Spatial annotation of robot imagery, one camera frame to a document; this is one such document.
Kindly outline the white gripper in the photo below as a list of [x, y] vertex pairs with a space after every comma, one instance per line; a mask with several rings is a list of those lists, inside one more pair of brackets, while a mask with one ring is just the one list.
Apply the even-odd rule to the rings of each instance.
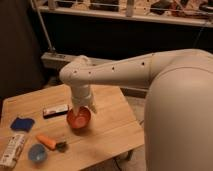
[[93, 93], [90, 85], [72, 86], [73, 113], [78, 115], [81, 106], [88, 106], [93, 113], [97, 113], [95, 103], [93, 102]]

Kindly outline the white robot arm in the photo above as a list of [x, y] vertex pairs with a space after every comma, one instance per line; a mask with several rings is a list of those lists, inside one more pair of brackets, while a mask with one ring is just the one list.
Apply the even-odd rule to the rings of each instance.
[[60, 80], [71, 88], [75, 110], [93, 106], [93, 84], [146, 87], [147, 171], [213, 171], [212, 53], [171, 50], [96, 66], [79, 56]]

